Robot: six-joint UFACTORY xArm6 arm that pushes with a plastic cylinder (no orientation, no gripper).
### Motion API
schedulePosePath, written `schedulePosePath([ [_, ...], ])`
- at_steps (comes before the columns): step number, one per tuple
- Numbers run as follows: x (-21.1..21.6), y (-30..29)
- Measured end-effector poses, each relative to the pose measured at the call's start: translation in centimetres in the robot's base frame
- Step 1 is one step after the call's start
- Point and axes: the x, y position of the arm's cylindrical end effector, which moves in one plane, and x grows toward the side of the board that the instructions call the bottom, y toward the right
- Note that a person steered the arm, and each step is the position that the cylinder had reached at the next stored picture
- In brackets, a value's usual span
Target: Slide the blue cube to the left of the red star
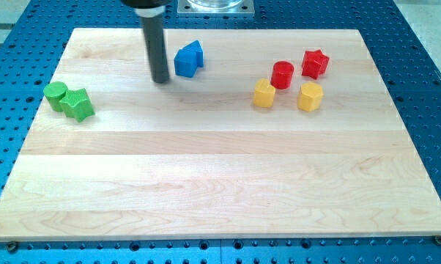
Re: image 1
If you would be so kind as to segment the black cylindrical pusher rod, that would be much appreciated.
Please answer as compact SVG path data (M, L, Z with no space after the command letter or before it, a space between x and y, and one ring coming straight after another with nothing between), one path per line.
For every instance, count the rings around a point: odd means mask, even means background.
M152 80L159 84L165 83L169 80L169 72L163 32L163 18L161 15L153 18L141 17L141 25Z

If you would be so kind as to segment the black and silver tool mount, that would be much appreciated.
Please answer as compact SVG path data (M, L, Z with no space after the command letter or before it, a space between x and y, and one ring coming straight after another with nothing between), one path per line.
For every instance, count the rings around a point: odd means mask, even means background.
M166 5L170 4L171 0L121 0L121 2L133 8L142 18L154 18L165 11Z

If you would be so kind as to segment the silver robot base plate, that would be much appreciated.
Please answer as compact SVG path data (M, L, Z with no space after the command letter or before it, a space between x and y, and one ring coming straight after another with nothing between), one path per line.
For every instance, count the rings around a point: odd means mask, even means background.
M177 13L182 16L251 17L254 0L178 0Z

